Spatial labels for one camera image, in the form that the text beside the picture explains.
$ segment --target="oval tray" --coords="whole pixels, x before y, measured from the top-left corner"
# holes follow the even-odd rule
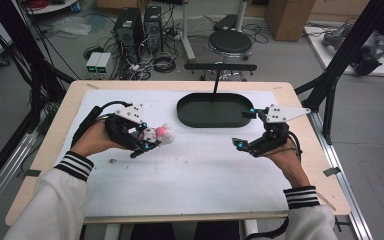
[[[251,121],[242,117],[251,108],[251,101],[239,94],[191,93],[177,102],[177,117],[193,128],[238,128]]]

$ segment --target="electronic device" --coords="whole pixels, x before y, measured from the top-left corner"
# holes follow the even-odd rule
[[[96,64],[98,63],[100,57],[101,53],[94,52],[90,55],[89,60],[86,63],[86,69],[89,72],[90,79],[96,79],[98,76]]]
[[[111,73],[114,70],[114,60],[111,57],[111,53],[101,53],[101,56],[96,63],[96,70],[99,80],[110,79]]]
[[[124,56],[130,63],[141,62],[141,51],[144,33],[139,8],[123,8],[114,25],[114,34],[117,45],[122,48]]]
[[[220,20],[216,24],[214,24],[213,30],[214,31],[230,30],[232,28],[235,28],[237,18],[238,18],[238,15],[229,14],[226,17],[224,17],[222,20]]]
[[[114,60],[111,57],[111,53],[94,52],[90,55],[86,63],[87,71],[92,80],[110,79],[114,67]]]
[[[163,51],[163,29],[161,20],[161,7],[148,6],[145,8],[143,26],[145,29],[146,47],[148,53]]]

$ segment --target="computer tower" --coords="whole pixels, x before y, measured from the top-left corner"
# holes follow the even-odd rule
[[[114,34],[118,44],[126,51],[130,63],[140,63],[145,47],[141,13],[139,8],[123,8],[114,25]]]
[[[145,39],[148,53],[163,51],[163,29],[161,20],[161,7],[148,6],[143,17]]]

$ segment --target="white jacket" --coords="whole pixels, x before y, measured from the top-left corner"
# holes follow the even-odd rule
[[[93,163],[67,152],[54,169],[40,177],[35,195],[9,229],[5,240],[78,240],[86,209],[86,181]],[[290,208],[286,239],[336,239],[334,217],[320,206],[315,187],[285,190]]]

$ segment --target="striped sleeve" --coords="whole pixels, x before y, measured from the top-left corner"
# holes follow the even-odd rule
[[[68,151],[61,162],[54,168],[86,182],[93,166],[93,162],[89,159],[80,156],[75,152]]]
[[[292,188],[283,192],[285,193],[289,209],[320,205],[315,186]]]

